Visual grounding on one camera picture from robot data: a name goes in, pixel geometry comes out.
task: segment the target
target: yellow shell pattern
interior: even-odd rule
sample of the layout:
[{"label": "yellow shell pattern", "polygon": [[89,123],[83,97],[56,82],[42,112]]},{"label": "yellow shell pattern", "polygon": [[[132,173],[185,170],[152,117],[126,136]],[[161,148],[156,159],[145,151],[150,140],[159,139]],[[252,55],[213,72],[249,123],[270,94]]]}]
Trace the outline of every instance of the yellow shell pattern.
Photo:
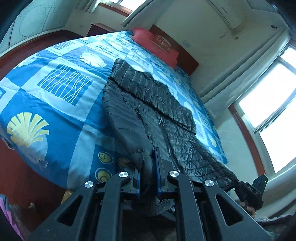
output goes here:
[{"label": "yellow shell pattern", "polygon": [[48,135],[49,130],[42,130],[48,126],[46,120],[35,114],[31,121],[32,113],[22,112],[12,117],[7,125],[7,133],[11,140],[18,146],[29,147],[32,143],[43,141],[43,135]]}]

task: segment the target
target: circle pattern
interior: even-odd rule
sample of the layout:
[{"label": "circle pattern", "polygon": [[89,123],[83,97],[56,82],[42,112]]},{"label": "circle pattern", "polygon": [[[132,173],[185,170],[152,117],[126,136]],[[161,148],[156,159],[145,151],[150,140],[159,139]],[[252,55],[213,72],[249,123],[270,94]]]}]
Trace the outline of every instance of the circle pattern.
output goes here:
[{"label": "circle pattern", "polygon": [[118,165],[121,167],[121,168],[125,168],[126,167],[126,164],[131,162],[129,159],[126,159],[124,157],[121,157],[118,159],[117,163]]},{"label": "circle pattern", "polygon": [[44,24],[46,9],[44,6],[36,6],[31,9],[20,24],[20,34],[24,37],[35,33]]},{"label": "circle pattern", "polygon": [[106,182],[111,176],[111,172],[105,168],[98,168],[95,172],[96,179],[101,183]]},{"label": "circle pattern", "polygon": [[104,164],[111,164],[113,162],[113,157],[107,152],[99,152],[98,157],[100,161]]}]

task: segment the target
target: window frame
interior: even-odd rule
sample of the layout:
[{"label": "window frame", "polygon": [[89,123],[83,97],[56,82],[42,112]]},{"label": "window frame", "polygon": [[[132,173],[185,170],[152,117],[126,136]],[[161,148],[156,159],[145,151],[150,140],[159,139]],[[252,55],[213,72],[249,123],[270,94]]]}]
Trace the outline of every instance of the window frame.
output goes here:
[{"label": "window frame", "polygon": [[[293,42],[290,41],[285,48],[281,51],[281,53],[279,54],[279,56],[275,59],[275,61],[271,64],[271,66],[260,76],[259,79],[263,79],[268,73],[270,73],[270,71],[277,65],[277,64],[282,64],[284,65],[284,67],[286,67],[287,69],[289,69],[291,72],[293,72],[296,75],[296,68],[293,67],[291,64],[289,64],[288,62],[286,62],[284,59],[281,58],[281,55],[289,48],[293,48],[296,50],[295,45],[293,45]],[[271,158],[268,154],[268,151],[265,147],[265,144],[260,136],[260,132],[263,131],[265,128],[267,128],[273,121],[275,121],[280,115],[281,113],[288,107],[288,105],[291,103],[291,101],[296,98],[296,89],[291,93],[291,95],[286,99],[286,101],[276,110],[274,111],[269,117],[267,117],[261,124],[259,124],[257,127],[253,127],[251,122],[249,121],[247,115],[244,113],[244,111],[242,110],[242,108],[239,105],[239,102],[241,100],[243,100],[243,98],[245,96],[247,96],[252,90],[254,90],[258,84],[260,83],[260,81],[256,81],[243,95],[240,96],[239,99],[237,99],[235,101],[234,108],[237,111],[237,114],[239,115],[239,117],[241,118],[241,120],[243,121],[243,123],[245,124],[245,127],[247,128],[248,132],[250,133],[254,144],[258,150],[258,153],[260,155],[261,161],[262,161],[262,165],[265,169],[265,173],[267,174],[267,176],[269,177],[269,179],[272,179],[280,174],[282,174],[283,172],[285,172],[286,170],[288,170],[289,168],[291,168],[293,165],[296,164],[296,157],[294,159],[292,159],[284,168],[282,168],[280,171],[278,171],[277,173],[275,173],[274,171],[274,167],[272,165],[271,162]]]},{"label": "window frame", "polygon": [[114,2],[111,2],[111,1],[108,1],[108,2],[105,2],[105,1],[102,1],[99,3],[99,6],[102,6],[104,8],[108,8],[112,11],[115,11],[125,17],[128,17],[133,11],[126,8],[126,7],[123,7],[121,5],[119,5],[118,3],[114,3]]}]

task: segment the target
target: wooden window frame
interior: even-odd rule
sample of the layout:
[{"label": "wooden window frame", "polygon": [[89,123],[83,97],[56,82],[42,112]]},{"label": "wooden window frame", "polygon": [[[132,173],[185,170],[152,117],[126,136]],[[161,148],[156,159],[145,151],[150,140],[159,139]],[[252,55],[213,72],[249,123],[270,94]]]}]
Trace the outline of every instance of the wooden window frame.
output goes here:
[{"label": "wooden window frame", "polygon": [[119,5],[118,3],[114,3],[114,2],[100,2],[99,6],[110,9],[114,12],[117,12],[125,17],[128,17],[133,11],[123,7],[121,5]]},{"label": "wooden window frame", "polygon": [[[290,40],[288,42],[286,47],[279,54],[279,57],[269,67],[269,69],[266,70],[265,73],[268,73],[268,71],[270,71],[272,66],[274,64],[276,64],[276,63],[281,63],[285,67],[287,67],[286,65],[288,63],[283,62],[283,60],[280,58],[280,56],[290,46],[296,48],[296,41]],[[275,173],[272,162],[271,162],[271,159],[270,159],[269,154],[267,152],[267,149],[266,149],[266,147],[264,145],[264,142],[260,137],[258,137],[258,135],[259,135],[259,132],[260,132],[261,129],[263,129],[263,128],[265,128],[265,127],[267,127],[269,125],[271,119],[275,119],[277,116],[279,116],[282,113],[282,111],[290,103],[291,96],[294,95],[294,93],[291,94],[291,96],[282,104],[282,106],[278,110],[276,110],[273,114],[271,114],[270,117],[268,117],[265,122],[260,124],[258,127],[253,128],[252,125],[250,124],[249,120],[245,116],[243,110],[240,108],[239,101],[242,100],[255,87],[256,87],[256,85],[252,86],[235,103],[233,103],[231,106],[229,106],[228,109],[231,112],[233,118],[235,119],[237,125],[239,126],[239,128],[240,128],[240,130],[241,130],[241,132],[242,132],[242,134],[243,134],[243,136],[244,136],[244,138],[246,140],[246,143],[247,143],[247,145],[249,147],[249,150],[251,152],[251,155],[253,157],[253,160],[254,160],[258,175],[260,176],[260,175],[265,173],[265,174],[267,174],[269,176],[270,179],[272,179],[272,178],[282,174],[283,172],[288,170],[290,167],[292,167],[296,163],[296,158],[291,160],[291,162],[289,164],[287,164],[282,170]]]}]

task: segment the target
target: human hand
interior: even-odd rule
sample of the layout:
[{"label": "human hand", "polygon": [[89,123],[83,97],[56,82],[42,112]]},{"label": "human hand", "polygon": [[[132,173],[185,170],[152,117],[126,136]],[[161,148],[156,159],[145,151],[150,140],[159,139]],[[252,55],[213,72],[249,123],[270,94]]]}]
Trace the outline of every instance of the human hand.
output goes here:
[{"label": "human hand", "polygon": [[256,216],[256,210],[253,207],[246,207],[246,203],[245,202],[241,202],[239,204],[252,218],[255,218]]}]

